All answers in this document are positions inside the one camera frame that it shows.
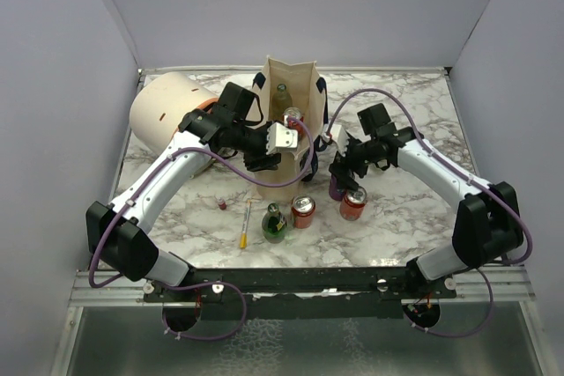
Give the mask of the purple soda can front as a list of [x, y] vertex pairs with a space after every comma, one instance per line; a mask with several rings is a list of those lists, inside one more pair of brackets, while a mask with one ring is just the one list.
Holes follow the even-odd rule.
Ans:
[[334, 201], [341, 202], [345, 196], [346, 190], [346, 185], [343, 182], [339, 181], [335, 175], [332, 175], [329, 185], [330, 198]]

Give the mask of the red cola can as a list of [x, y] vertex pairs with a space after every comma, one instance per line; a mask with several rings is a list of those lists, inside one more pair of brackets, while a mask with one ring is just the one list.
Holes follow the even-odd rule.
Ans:
[[298, 122], [304, 122], [302, 112], [297, 107], [288, 107], [283, 113], [283, 123], [287, 128], [295, 130], [298, 138], [301, 139], [304, 131]]

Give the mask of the clear glass bottle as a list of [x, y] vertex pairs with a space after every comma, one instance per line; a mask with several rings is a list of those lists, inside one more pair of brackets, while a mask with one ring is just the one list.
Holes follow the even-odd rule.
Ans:
[[270, 103], [270, 118], [273, 121], [282, 121], [285, 111], [293, 106], [293, 99], [286, 84], [278, 84], [277, 90], [272, 94]]

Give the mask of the cream canvas tote bag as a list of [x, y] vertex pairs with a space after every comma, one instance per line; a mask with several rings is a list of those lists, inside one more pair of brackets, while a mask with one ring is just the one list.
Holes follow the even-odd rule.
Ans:
[[[271, 100], [281, 84], [286, 86], [292, 97], [292, 106], [300, 110], [315, 145], [319, 146], [321, 132], [327, 122], [327, 85], [315, 62], [288, 64], [269, 57], [253, 78], [251, 91], [258, 95], [260, 102], [251, 108], [248, 119], [271, 118]], [[303, 136], [296, 151], [281, 154], [276, 170], [256, 172], [255, 178], [267, 183], [287, 182], [295, 178], [305, 166], [308, 149], [308, 139]]]

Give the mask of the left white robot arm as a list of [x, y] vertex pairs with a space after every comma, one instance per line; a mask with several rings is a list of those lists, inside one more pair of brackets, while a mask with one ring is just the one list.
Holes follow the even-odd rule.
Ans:
[[88, 246], [92, 259], [89, 284], [102, 288], [95, 279], [100, 262], [136, 282], [149, 279], [164, 284], [172, 299], [188, 299], [195, 288], [189, 265], [158, 248], [148, 234], [158, 216], [182, 185], [220, 159], [224, 148], [247, 153], [275, 166], [278, 154], [267, 152], [271, 123], [251, 121], [257, 94], [234, 83], [227, 84], [219, 99], [186, 113], [171, 141], [143, 176], [108, 204], [93, 203], [85, 214]]

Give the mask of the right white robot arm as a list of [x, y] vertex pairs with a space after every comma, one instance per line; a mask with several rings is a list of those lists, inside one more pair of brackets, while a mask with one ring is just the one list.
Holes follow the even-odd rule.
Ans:
[[360, 111], [358, 118], [366, 141], [335, 123], [323, 129], [323, 140], [337, 147], [330, 173], [340, 187], [359, 189], [356, 180], [367, 174], [369, 165], [383, 171], [394, 166], [425, 183], [456, 213], [451, 240], [408, 262], [404, 286], [413, 297], [424, 298], [437, 279], [477, 269], [523, 244], [512, 186], [466, 172], [416, 129], [398, 128], [383, 104]]

